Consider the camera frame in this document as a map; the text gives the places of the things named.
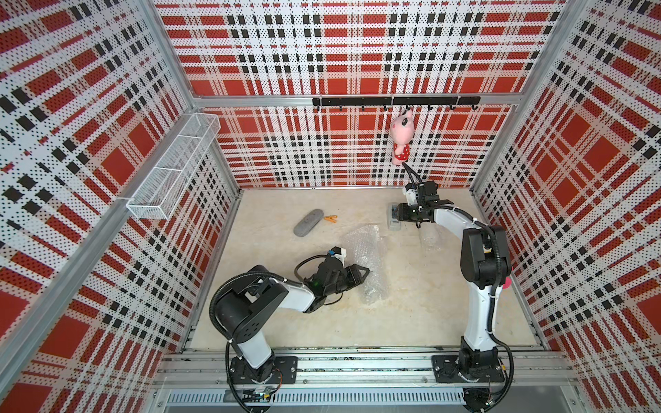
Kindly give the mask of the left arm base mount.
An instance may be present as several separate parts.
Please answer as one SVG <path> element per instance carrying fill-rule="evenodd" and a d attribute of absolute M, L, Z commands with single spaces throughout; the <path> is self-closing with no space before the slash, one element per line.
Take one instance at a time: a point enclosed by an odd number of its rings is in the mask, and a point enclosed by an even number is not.
<path fill-rule="evenodd" d="M 245 359 L 231 359 L 227 383 L 234 385 L 290 385 L 296 382 L 299 358 L 271 356 L 260 368 L 253 368 Z"/>

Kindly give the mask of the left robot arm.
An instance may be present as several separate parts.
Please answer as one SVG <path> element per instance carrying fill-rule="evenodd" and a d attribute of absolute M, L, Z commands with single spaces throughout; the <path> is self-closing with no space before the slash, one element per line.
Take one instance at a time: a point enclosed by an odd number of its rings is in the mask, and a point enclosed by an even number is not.
<path fill-rule="evenodd" d="M 329 297 L 342 298 L 366 282 L 371 270 L 356 263 L 347 266 L 346 256 L 345 249 L 334 247 L 306 258 L 294 268 L 293 280 L 256 265 L 216 290 L 209 319 L 252 380 L 265 382 L 275 371 L 275 353 L 263 327 L 277 311 L 315 313 L 330 306 Z"/>

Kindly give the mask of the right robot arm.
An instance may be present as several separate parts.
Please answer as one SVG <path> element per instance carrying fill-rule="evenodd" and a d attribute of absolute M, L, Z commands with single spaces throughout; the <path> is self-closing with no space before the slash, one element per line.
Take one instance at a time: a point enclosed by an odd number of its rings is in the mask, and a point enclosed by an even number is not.
<path fill-rule="evenodd" d="M 424 181 L 407 163 L 406 202 L 399 204 L 399 222 L 436 224 L 461 241 L 460 270 L 469 287 L 468 324 L 461 338 L 454 373 L 477 382 L 499 365 L 499 348 L 505 344 L 494 331 L 497 303 L 511 273 L 506 234 L 499 225 L 487 225 L 452 201 L 443 200 L 433 181 Z"/>

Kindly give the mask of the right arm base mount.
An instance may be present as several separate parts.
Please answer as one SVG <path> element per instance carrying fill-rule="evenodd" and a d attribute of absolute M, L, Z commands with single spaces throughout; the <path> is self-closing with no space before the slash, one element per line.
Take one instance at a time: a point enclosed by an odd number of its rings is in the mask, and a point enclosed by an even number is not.
<path fill-rule="evenodd" d="M 504 384 L 505 374 L 496 362 L 487 364 L 471 364 L 460 361 L 459 356 L 432 356 L 432 373 L 437 383 L 444 384 Z"/>

